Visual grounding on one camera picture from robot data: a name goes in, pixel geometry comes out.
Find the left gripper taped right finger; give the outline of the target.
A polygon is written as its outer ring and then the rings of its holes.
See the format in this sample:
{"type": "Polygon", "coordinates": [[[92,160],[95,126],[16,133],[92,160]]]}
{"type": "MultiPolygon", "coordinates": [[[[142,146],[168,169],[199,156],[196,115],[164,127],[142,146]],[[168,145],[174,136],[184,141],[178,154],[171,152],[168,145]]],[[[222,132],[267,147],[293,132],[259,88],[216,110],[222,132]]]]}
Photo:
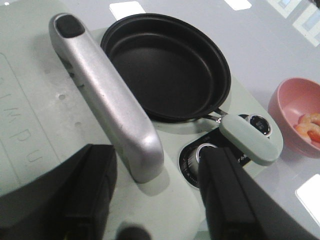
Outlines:
{"type": "Polygon", "coordinates": [[[227,147],[200,150],[198,181],[212,240],[314,240],[227,147]]]}

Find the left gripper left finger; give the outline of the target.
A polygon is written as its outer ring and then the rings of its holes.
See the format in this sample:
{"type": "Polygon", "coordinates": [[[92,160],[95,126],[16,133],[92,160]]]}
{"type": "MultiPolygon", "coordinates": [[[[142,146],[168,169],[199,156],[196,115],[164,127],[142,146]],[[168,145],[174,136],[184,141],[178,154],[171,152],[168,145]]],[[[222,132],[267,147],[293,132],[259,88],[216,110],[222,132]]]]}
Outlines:
{"type": "Polygon", "coordinates": [[[101,240],[117,181],[115,148],[88,144],[0,198],[3,240],[101,240]]]}

